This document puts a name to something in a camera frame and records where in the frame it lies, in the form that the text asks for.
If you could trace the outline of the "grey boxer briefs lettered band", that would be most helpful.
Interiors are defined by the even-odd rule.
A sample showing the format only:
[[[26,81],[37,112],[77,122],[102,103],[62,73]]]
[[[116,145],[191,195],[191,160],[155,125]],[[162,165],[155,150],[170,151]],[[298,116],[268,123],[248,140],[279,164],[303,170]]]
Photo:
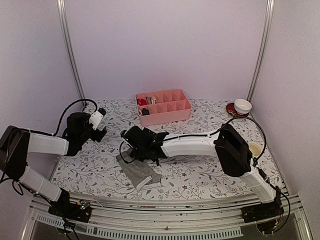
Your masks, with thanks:
[[[138,192],[160,188],[162,175],[156,173],[146,162],[133,160],[131,151],[124,151],[116,156],[126,177],[131,181]]]

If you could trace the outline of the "pink divided organizer box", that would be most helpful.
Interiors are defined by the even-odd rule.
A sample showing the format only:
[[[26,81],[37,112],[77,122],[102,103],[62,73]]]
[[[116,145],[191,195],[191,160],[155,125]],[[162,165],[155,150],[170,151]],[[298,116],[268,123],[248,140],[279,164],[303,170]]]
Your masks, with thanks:
[[[155,96],[156,104],[138,105],[137,99]],[[138,117],[142,126],[164,124],[188,120],[191,117],[192,105],[182,89],[169,89],[135,95]],[[150,115],[141,115],[141,110],[147,108]]]

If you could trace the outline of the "grey underwear cream waistband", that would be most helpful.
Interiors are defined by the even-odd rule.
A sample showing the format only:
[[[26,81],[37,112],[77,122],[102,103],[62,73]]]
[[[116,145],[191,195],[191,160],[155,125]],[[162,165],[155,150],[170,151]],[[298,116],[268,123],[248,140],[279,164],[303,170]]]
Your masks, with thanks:
[[[156,98],[156,96],[155,96],[155,95],[153,95],[153,96],[147,96],[147,97],[146,97],[146,103],[147,103],[148,105],[154,105],[154,104],[156,104],[156,103],[157,103],[157,98]]]

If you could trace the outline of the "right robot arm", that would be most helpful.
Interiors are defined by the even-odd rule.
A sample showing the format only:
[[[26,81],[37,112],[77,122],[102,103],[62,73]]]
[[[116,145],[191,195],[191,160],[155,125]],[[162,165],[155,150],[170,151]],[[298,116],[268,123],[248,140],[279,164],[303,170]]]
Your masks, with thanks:
[[[148,128],[133,126],[120,134],[132,151],[134,160],[158,162],[175,156],[217,157],[222,171],[229,177],[239,178],[258,196],[258,213],[269,218],[278,210],[276,190],[269,177],[258,167],[262,156],[254,156],[249,144],[228,123],[213,133],[174,135],[168,132],[155,133]]]

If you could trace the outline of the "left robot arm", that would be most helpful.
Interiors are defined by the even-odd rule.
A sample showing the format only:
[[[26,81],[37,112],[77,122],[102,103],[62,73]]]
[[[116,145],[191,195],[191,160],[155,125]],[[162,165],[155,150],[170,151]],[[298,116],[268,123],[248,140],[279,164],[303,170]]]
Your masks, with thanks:
[[[9,179],[55,202],[55,209],[63,217],[70,217],[75,211],[74,205],[62,198],[62,189],[28,166],[27,156],[30,153],[76,156],[88,140],[100,142],[105,136],[106,128],[98,129],[105,115],[104,108],[99,108],[92,114],[72,113],[67,118],[67,128],[63,136],[8,126],[0,138],[1,171]]]

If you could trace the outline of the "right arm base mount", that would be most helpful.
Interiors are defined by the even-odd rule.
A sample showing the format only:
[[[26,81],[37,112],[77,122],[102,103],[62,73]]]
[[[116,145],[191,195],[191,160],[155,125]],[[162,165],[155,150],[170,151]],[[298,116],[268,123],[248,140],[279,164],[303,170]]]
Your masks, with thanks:
[[[260,203],[241,208],[241,218],[245,223],[280,217],[285,213],[281,199],[274,199],[269,203]]]

